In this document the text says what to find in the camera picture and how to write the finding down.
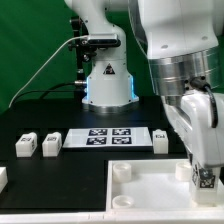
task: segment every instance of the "white cable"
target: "white cable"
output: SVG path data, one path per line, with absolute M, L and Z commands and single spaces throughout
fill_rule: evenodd
M 36 78 L 36 76 L 43 70 L 43 68 L 58 54 L 58 52 L 70 41 L 77 40 L 77 39 L 84 39 L 87 36 L 80 36 L 80 37 L 73 37 L 63 43 L 57 51 L 41 66 L 41 68 L 32 76 L 32 78 L 14 95 L 12 100 L 10 101 L 9 108 L 12 106 L 14 99 Z

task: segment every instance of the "white plastic box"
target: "white plastic box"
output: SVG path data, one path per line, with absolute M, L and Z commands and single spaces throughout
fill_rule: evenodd
M 7 173 L 5 167 L 0 167 L 0 193 L 8 183 Z
M 153 148 L 155 154 L 168 154 L 168 137 L 166 131 L 153 131 Z
M 16 143 L 17 157 L 31 157 L 37 148 L 37 134 L 24 134 Z
M 148 212 L 150 214 L 161 214 L 161 219 L 163 219 L 164 214 L 179 219 L 179 214 L 184 213 L 180 223 L 192 220 L 192 217 L 195 217 L 196 214 L 198 216 L 197 221 L 205 220 L 208 215 L 216 214 L 215 219 L 219 218 L 224 221 L 223 184 L 221 181 L 218 182 L 216 204 L 210 207 L 205 204 L 196 204 L 190 196 L 189 182 L 176 179 L 176 164 L 185 161 L 111 161 L 108 168 L 106 211 L 126 213 L 126 215 Z M 122 169 L 126 169 L 126 172 L 127 169 L 131 169 L 131 174 L 129 174 L 131 179 L 119 182 L 117 181 L 117 174 L 114 173 L 114 167 L 117 165 L 122 167 L 122 164 L 124 164 Z M 207 211 L 206 216 L 201 213 L 202 210 Z
M 48 134 L 45 138 L 43 147 L 43 157 L 56 157 L 62 146 L 61 134 L 58 132 Z

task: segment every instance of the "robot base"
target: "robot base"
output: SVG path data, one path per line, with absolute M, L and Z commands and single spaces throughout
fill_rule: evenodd
M 101 114 L 113 114 L 113 113 L 115 114 L 115 113 L 122 113 L 125 111 L 136 109 L 136 108 L 138 108 L 138 104 L 139 104 L 138 97 L 136 97 L 135 100 L 133 100 L 131 103 L 128 103 L 126 105 L 109 106 L 109 107 L 88 104 L 88 103 L 84 102 L 84 100 L 83 100 L 83 109 L 88 110 L 88 111 L 93 111 L 96 113 L 101 113 Z

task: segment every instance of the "table surface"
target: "table surface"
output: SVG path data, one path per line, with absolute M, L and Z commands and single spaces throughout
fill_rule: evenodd
M 57 158 L 43 158 L 41 144 L 70 128 L 148 127 L 167 131 L 169 154 L 154 155 L 150 147 L 61 149 Z M 15 143 L 36 132 L 38 148 L 31 158 L 17 158 Z M 109 160 L 186 158 L 179 137 L 166 119 L 159 97 L 141 98 L 137 109 L 100 115 L 83 111 L 74 99 L 26 100 L 0 116 L 0 166 L 9 183 L 0 195 L 1 214 L 104 211 Z

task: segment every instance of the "green backdrop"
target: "green backdrop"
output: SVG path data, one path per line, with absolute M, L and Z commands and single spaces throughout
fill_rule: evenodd
M 73 37 L 69 24 L 72 15 L 63 0 L 0 0 L 0 113 L 54 51 Z M 147 60 L 133 37 L 128 14 L 111 13 L 107 17 L 127 34 L 128 70 L 135 77 L 136 94 L 153 95 Z M 224 40 L 219 40 L 223 66 Z M 45 90 L 75 79 L 75 55 L 64 48 L 25 91 Z M 72 94 L 51 94 L 51 97 L 72 97 Z

